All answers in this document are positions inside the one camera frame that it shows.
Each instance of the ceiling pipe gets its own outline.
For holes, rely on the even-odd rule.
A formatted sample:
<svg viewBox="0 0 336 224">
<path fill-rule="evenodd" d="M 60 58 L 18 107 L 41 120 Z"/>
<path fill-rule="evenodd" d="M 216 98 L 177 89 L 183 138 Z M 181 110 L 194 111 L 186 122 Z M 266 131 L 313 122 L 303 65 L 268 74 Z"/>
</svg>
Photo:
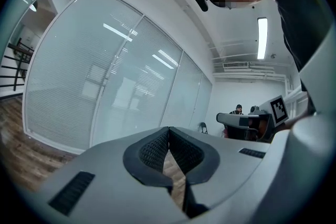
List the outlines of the ceiling pipe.
<svg viewBox="0 0 336 224">
<path fill-rule="evenodd" d="M 304 96 L 307 96 L 306 92 L 302 92 L 301 85 L 299 85 L 297 88 L 295 88 L 289 95 L 287 95 L 283 101 L 285 103 L 291 103 L 294 102 Z"/>
<path fill-rule="evenodd" d="M 294 102 L 294 104 L 293 104 L 293 117 L 295 117 L 296 116 L 296 101 Z"/>
<path fill-rule="evenodd" d="M 224 63 L 232 63 L 232 62 L 238 62 L 238 61 L 225 61 L 225 62 L 216 62 L 214 65 L 222 65 Z M 276 63 L 276 62 L 253 62 L 248 61 L 250 64 L 253 65 L 267 65 L 267 66 L 279 66 L 279 67 L 290 67 L 287 63 Z"/>
<path fill-rule="evenodd" d="M 216 58 L 212 58 L 212 60 L 216 60 L 216 59 L 223 59 L 223 58 L 229 58 L 229 57 L 237 57 L 237 56 L 245 56 L 245 55 L 257 55 L 258 53 L 254 52 L 252 54 L 236 54 L 236 55 L 228 55 L 228 56 L 222 56 L 222 57 L 216 57 Z"/>
<path fill-rule="evenodd" d="M 269 70 L 274 70 L 274 67 L 264 67 L 264 66 L 254 66 L 250 65 L 251 69 L 269 69 Z"/>
<path fill-rule="evenodd" d="M 253 69 L 253 68 L 224 68 L 225 73 L 232 73 L 232 72 L 249 72 L 251 74 L 255 73 L 275 73 L 274 70 L 261 70 L 261 69 Z"/>
<path fill-rule="evenodd" d="M 243 44 L 244 43 L 226 44 L 226 45 L 221 45 L 221 46 L 216 46 L 216 47 L 209 48 L 209 50 L 218 49 L 218 48 L 224 48 L 224 47 L 230 47 L 230 46 L 235 46 L 235 45 L 243 45 Z"/>
<path fill-rule="evenodd" d="M 213 73 L 215 78 L 230 78 L 230 79 L 263 79 L 263 80 L 276 80 L 283 82 L 285 84 L 285 98 L 288 94 L 288 81 L 285 74 L 275 74 L 275 73 L 266 73 L 266 72 L 221 72 Z"/>
<path fill-rule="evenodd" d="M 293 118 L 293 103 L 290 104 L 289 118 Z"/>
</svg>

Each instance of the dark jacket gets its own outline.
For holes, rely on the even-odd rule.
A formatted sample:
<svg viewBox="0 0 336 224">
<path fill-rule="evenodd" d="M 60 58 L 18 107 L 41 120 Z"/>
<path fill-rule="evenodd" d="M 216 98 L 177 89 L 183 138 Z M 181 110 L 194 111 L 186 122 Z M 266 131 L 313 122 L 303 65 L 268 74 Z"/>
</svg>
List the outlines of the dark jacket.
<svg viewBox="0 0 336 224">
<path fill-rule="evenodd" d="M 231 111 L 230 114 L 244 115 L 242 112 L 239 112 L 238 110 Z"/>
</svg>

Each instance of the black chair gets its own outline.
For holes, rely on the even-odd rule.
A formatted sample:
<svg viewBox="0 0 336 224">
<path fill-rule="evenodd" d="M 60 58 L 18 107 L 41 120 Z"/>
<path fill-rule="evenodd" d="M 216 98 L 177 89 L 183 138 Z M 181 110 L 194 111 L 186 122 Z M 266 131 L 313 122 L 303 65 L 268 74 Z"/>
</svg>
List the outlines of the black chair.
<svg viewBox="0 0 336 224">
<path fill-rule="evenodd" d="M 206 128 L 205 122 L 201 122 L 201 129 L 202 129 L 202 133 L 203 134 L 207 134 L 208 133 L 208 129 Z"/>
</svg>

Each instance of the glass wall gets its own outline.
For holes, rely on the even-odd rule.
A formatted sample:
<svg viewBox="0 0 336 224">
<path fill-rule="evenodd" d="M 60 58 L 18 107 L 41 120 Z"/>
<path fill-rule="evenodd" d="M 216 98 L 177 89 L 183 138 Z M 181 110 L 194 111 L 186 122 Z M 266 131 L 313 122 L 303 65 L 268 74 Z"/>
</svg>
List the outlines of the glass wall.
<svg viewBox="0 0 336 224">
<path fill-rule="evenodd" d="M 75 0 L 35 52 L 25 131 L 80 153 L 164 125 L 197 130 L 211 93 L 206 80 L 177 44 L 126 3 Z"/>
<path fill-rule="evenodd" d="M 169 96 L 161 126 L 188 128 L 200 88 L 202 72 L 184 53 Z"/>
<path fill-rule="evenodd" d="M 93 145 L 160 125 L 182 50 L 144 18 L 113 65 Z"/>
</svg>

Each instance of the air vent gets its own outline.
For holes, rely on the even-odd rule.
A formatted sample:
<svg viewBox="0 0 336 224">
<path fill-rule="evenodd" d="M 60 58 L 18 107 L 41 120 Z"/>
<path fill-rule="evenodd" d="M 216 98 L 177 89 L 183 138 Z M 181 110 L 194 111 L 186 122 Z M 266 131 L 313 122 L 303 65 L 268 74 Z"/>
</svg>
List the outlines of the air vent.
<svg viewBox="0 0 336 224">
<path fill-rule="evenodd" d="M 57 195 L 49 205 L 64 215 L 69 215 L 80 197 L 95 177 L 94 174 L 79 172 Z"/>
<path fill-rule="evenodd" d="M 223 68 L 224 69 L 244 69 L 244 68 L 249 68 L 248 62 L 227 62 L 223 63 Z"/>
<path fill-rule="evenodd" d="M 245 155 L 249 155 L 249 156 L 252 156 L 252 157 L 256 157 L 256 158 L 261 158 L 261 159 L 266 154 L 266 152 L 249 150 L 248 148 L 242 148 L 239 151 L 239 153 L 242 153 L 242 154 L 245 154 Z"/>
</svg>

